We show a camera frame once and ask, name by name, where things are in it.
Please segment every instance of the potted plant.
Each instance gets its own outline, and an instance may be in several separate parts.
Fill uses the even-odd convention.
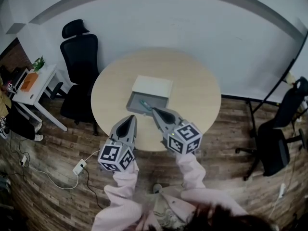
[[[39,57],[34,61],[32,66],[34,67],[34,72],[38,72],[45,64],[45,60],[43,59],[43,56]]]

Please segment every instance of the black office chair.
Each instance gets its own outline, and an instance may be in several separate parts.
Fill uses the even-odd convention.
[[[302,129],[299,130],[298,136],[287,140],[284,138],[282,130],[279,129],[286,127],[292,121],[294,114],[307,95],[308,81],[301,77],[294,84],[293,88],[285,94],[274,119],[262,124],[258,129],[258,133],[256,133],[255,122],[252,116],[254,128],[250,135],[255,138],[257,149],[237,148],[235,150],[236,153],[244,151],[256,157],[244,180],[248,180],[260,160],[264,167],[264,176],[272,176],[287,166],[290,162],[288,143],[302,141],[302,147],[307,148],[307,139]]]
[[[84,27],[83,20],[74,20],[63,27],[60,49],[64,57],[72,88],[65,96],[61,115],[79,122],[93,123],[94,135],[98,135],[97,124],[91,109],[91,92],[96,78],[98,40]]]

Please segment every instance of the shoe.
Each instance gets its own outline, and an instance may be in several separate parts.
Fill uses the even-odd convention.
[[[159,184],[159,183],[156,183],[154,186],[153,186],[153,193],[156,194],[156,193],[159,193],[160,190],[162,190],[162,185]]]
[[[34,138],[34,141],[42,141],[42,140],[43,140],[43,138],[44,138],[44,136],[43,136],[43,135],[36,134],[36,135],[35,135],[35,138]]]
[[[34,127],[34,132],[37,133],[42,128],[42,123],[39,123],[37,126]]]

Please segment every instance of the white power adapter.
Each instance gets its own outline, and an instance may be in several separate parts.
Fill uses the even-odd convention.
[[[285,188],[286,188],[285,184],[282,183],[281,186],[280,186],[278,198],[282,198],[283,197]]]
[[[75,168],[73,168],[73,173],[75,175],[79,175],[81,173],[81,171],[83,170],[83,168],[87,165],[86,161],[81,159],[79,161],[79,163],[77,163],[77,165],[75,166]]]
[[[21,160],[22,166],[25,166],[27,159],[27,156],[24,155],[23,159]]]

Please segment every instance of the person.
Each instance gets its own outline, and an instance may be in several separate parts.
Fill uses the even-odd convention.
[[[116,186],[104,188],[110,206],[100,211],[92,231],[272,231],[271,224],[249,215],[224,191],[203,184],[205,169],[192,153],[176,155],[183,174],[182,189],[154,186],[147,204],[133,200],[139,168],[136,160],[125,172],[115,172]]]
[[[6,95],[6,88],[3,85],[0,76],[0,117],[5,117],[6,124],[11,131],[25,137],[29,140],[42,141],[44,136],[36,134],[42,127],[39,123],[34,127],[25,117],[23,117],[16,109],[14,102],[12,102]]]

